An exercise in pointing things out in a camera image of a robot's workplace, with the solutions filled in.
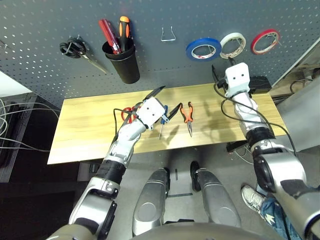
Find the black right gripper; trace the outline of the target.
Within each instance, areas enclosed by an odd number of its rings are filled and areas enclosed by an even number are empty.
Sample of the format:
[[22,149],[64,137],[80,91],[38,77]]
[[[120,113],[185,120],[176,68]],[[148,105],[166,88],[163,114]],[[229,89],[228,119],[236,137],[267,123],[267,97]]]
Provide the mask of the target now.
[[211,72],[212,72],[212,77],[214,79],[215,82],[217,82],[217,87],[218,88],[227,88],[227,82],[225,78],[221,78],[219,80],[217,73],[216,73],[216,68],[214,67],[214,65],[211,65]]

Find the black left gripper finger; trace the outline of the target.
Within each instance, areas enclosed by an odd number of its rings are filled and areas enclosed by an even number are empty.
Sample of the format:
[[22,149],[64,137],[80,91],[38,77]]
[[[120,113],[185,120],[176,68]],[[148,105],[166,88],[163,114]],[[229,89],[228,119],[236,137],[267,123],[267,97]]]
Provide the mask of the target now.
[[150,99],[151,97],[155,97],[158,93],[160,93],[166,86],[160,86],[156,89],[154,89],[152,92],[150,92],[143,100],[146,101],[148,99]]
[[179,103],[172,111],[169,112],[168,119],[171,120],[180,110],[182,103]]

